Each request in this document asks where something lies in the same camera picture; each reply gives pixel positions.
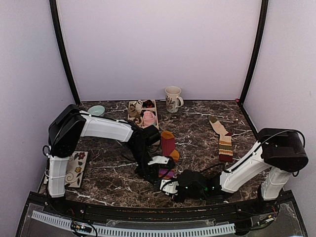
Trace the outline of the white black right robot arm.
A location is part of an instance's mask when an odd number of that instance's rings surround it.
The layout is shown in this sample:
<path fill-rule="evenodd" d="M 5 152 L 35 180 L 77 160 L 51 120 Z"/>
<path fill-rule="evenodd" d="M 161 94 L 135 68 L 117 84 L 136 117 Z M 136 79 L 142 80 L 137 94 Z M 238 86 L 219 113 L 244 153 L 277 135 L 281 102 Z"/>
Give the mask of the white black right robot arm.
<path fill-rule="evenodd" d="M 266 180 L 258 189 L 259 198 L 253 201 L 252 210 L 263 214 L 277 199 L 291 175 L 297 175 L 308 164 L 305 137 L 296 129 L 264 128 L 259 140 L 250 151 L 228 169 L 212 178 L 202 172 L 185 170 L 178 177 L 162 180 L 159 189 L 173 201 L 186 198 L 201 200 L 228 198 L 246 182 L 264 170 Z"/>

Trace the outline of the maroon purple orange striped sock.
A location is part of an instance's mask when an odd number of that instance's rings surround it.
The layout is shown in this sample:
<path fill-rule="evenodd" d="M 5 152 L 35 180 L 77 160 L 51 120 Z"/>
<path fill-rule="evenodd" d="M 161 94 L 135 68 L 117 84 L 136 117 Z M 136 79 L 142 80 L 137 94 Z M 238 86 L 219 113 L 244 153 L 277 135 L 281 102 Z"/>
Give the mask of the maroon purple orange striped sock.
<path fill-rule="evenodd" d="M 164 157 L 172 157 L 174 163 L 177 163 L 180 155 L 175 147 L 175 137 L 174 135 L 169 131 L 163 131 L 161 133 L 161 140 L 160 140 L 161 148 L 162 148 L 162 155 Z M 160 168 L 158 172 L 158 176 L 162 177 L 166 172 L 167 168 Z M 163 179 L 171 179 L 174 175 L 174 170 L 170 170 L 166 176 L 163 177 Z"/>

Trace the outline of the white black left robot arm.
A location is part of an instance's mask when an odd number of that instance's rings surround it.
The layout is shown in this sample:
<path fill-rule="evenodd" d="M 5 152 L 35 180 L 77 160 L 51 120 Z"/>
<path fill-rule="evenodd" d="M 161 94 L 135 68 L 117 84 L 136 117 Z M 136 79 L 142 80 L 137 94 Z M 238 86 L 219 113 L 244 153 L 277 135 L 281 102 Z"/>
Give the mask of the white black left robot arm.
<path fill-rule="evenodd" d="M 47 193 L 52 197 L 50 207 L 59 215 L 66 215 L 70 211 L 69 203 L 62 199 L 65 195 L 66 169 L 81 137 L 126 143 L 138 164 L 136 173 L 151 184 L 167 176 L 167 173 L 159 176 L 160 168 L 170 172 L 175 166 L 171 156 L 150 156 L 148 148 L 160 139 L 160 132 L 154 125 L 141 128 L 133 121 L 95 116 L 70 104 L 48 128 Z"/>

